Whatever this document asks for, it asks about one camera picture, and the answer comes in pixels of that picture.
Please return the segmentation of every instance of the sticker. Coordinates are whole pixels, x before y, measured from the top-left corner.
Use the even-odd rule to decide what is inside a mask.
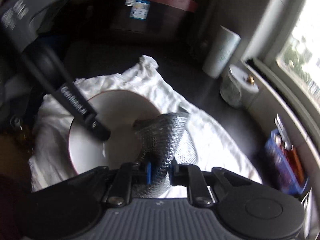
[[[145,20],[147,19],[150,2],[146,0],[136,0],[131,9],[130,18]]]
[[[125,4],[127,6],[134,6],[136,3],[136,0],[125,0]]]

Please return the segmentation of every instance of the label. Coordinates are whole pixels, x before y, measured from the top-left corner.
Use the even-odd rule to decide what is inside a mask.
[[[80,104],[78,99],[76,99],[76,97],[70,92],[67,86],[61,88],[61,93],[81,115],[85,115],[88,112],[87,109],[85,109],[84,106]]]
[[[16,26],[12,16],[13,16],[13,10],[12,8],[10,8],[4,13],[4,15],[1,18],[1,22],[3,23],[4,27],[10,28],[11,30],[13,30],[14,27]]]
[[[146,20],[149,11],[150,2],[146,0],[136,0],[131,9],[130,18]]]
[[[136,4],[136,0],[125,0],[125,4],[127,6],[134,6]]]

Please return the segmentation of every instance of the black handle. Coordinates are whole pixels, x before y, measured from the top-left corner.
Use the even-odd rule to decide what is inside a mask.
[[[110,137],[110,130],[96,119],[97,112],[75,87],[55,53],[36,40],[21,54],[23,62],[39,83],[93,136]]]

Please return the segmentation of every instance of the brown container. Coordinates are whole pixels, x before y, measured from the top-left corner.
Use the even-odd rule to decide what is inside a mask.
[[[96,38],[138,43],[184,38],[197,8],[194,0],[136,0],[147,8],[143,19],[134,17],[128,1],[94,0]]]

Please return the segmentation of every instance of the screw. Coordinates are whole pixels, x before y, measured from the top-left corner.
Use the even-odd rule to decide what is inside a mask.
[[[121,205],[124,202],[124,199],[121,197],[109,197],[108,202],[112,205]]]
[[[196,201],[201,206],[207,206],[212,203],[212,200],[206,197],[197,197]]]

